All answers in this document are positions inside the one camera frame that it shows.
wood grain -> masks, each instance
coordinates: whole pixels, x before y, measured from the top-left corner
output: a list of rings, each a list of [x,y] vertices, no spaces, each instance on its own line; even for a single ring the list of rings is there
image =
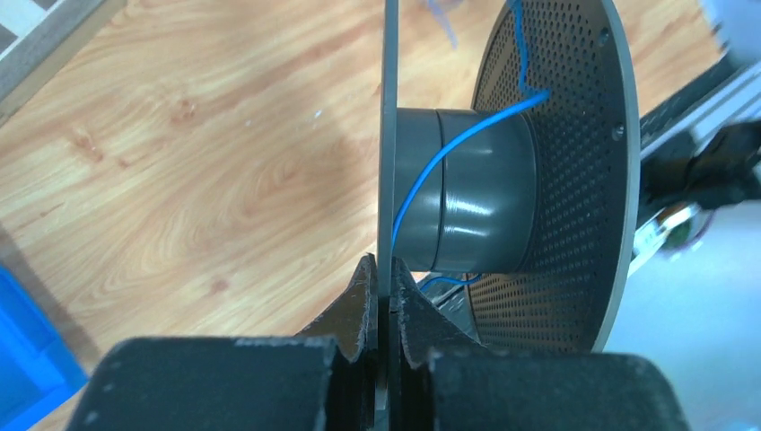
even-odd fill
[[[457,50],[403,3],[400,104],[467,107],[502,1],[451,14]],[[617,5],[642,112],[717,59],[695,0]],[[380,0],[132,0],[0,129],[0,260],[88,370],[137,335],[292,334],[346,287],[381,24]]]

cable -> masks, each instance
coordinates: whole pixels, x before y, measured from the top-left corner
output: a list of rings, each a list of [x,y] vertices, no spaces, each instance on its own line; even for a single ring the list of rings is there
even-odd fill
[[[446,31],[447,37],[450,38],[452,48],[457,49],[457,35],[451,27],[450,19],[447,18],[447,14],[442,7],[436,3],[436,0],[428,0],[426,3],[428,4],[428,9],[431,9],[433,17],[439,22],[439,25],[444,28],[444,31]]]
[[[462,144],[469,137],[475,135],[481,130],[488,128],[489,126],[492,126],[493,124],[499,121],[502,121],[503,119],[507,119],[513,115],[519,114],[523,112],[524,110],[529,110],[549,98],[549,91],[547,90],[539,91],[526,83],[528,79],[528,74],[529,74],[529,48],[523,36],[523,7],[522,7],[521,0],[507,0],[507,1],[509,2],[508,6],[512,10],[512,13],[515,17],[515,43],[518,46],[518,54],[520,57],[520,72],[518,74],[518,89],[525,96],[529,97],[529,99],[522,101],[516,105],[513,105],[501,112],[498,112],[492,117],[489,117],[488,119],[485,119],[479,122],[472,128],[469,128],[468,130],[466,130],[459,136],[452,139],[451,142],[449,142],[438,153],[436,153],[433,159],[431,159],[431,161],[428,162],[425,168],[423,168],[423,171],[417,177],[417,180],[415,180],[415,183],[413,184],[412,188],[407,193],[407,197],[405,198],[404,202],[402,202],[402,206],[399,208],[399,212],[397,213],[397,216],[394,218],[394,226],[393,226],[393,231],[391,236],[392,250],[394,249],[394,246],[397,243],[397,236],[399,233],[399,227],[402,224],[402,219],[404,219],[404,216],[407,213],[409,206],[412,204],[412,200],[415,198],[415,195],[420,190],[420,188],[423,187],[423,183],[431,174],[431,172],[436,167],[436,165],[447,154],[451,153],[451,151],[454,150],[458,145]],[[452,43],[452,47],[457,48],[457,36],[455,35],[454,30],[451,28],[451,25],[450,25],[449,19],[447,18],[446,13],[436,3],[436,0],[428,0],[427,4],[428,4],[428,7],[433,12],[433,15],[436,17],[437,21],[439,21],[439,24],[447,32],[447,35],[449,36],[450,41]],[[445,281],[455,285],[467,286],[477,282],[479,279],[481,279],[481,277],[482,275],[478,275],[467,281],[458,280],[456,278],[450,278],[450,277],[435,277],[425,282],[425,284],[423,284],[420,287],[420,290],[424,291],[425,289],[428,288],[430,284],[434,282],[438,282],[438,281]]]
[[[529,74],[529,47],[526,45],[526,39],[523,37],[523,6],[521,0],[511,0],[510,8],[515,16],[515,44],[518,45],[518,55],[520,57],[520,73],[518,74],[518,89],[526,96],[532,96],[538,92],[526,84],[527,75]]]
[[[422,286],[420,286],[420,291],[425,292],[430,285],[433,283],[438,282],[445,282],[445,283],[452,283],[453,285],[460,285],[460,286],[469,286],[473,283],[476,283],[478,280],[481,279],[481,274],[478,274],[477,276],[471,278],[470,280],[458,280],[457,278],[450,278],[450,277],[434,277],[430,280],[426,281]]]
[[[394,228],[391,235],[391,249],[393,250],[394,246],[397,243],[399,227],[402,225],[402,220],[404,219],[404,216],[407,213],[407,210],[409,209],[410,204],[412,204],[412,199],[415,198],[415,195],[417,194],[417,192],[420,190],[421,187],[423,187],[423,183],[428,178],[428,176],[431,175],[431,172],[433,172],[433,169],[436,167],[436,165],[439,164],[439,162],[447,154],[451,153],[451,151],[457,148],[458,145],[462,144],[469,137],[475,135],[481,130],[484,130],[485,128],[488,128],[489,126],[492,126],[504,119],[512,117],[513,115],[520,114],[524,110],[530,110],[531,108],[539,105],[541,102],[547,100],[547,98],[549,98],[549,92],[547,91],[540,92],[539,94],[525,101],[512,105],[506,110],[497,112],[493,116],[478,122],[475,126],[462,132],[457,137],[452,139],[441,150],[439,150],[439,152],[436,153],[433,159],[431,159],[431,161],[428,162],[428,164],[423,168],[423,171],[420,172],[420,175],[418,175],[417,180],[415,180],[415,183],[412,185],[412,188],[407,193],[407,197],[405,198],[404,202],[402,202],[402,205],[399,208],[397,216],[394,217]]]

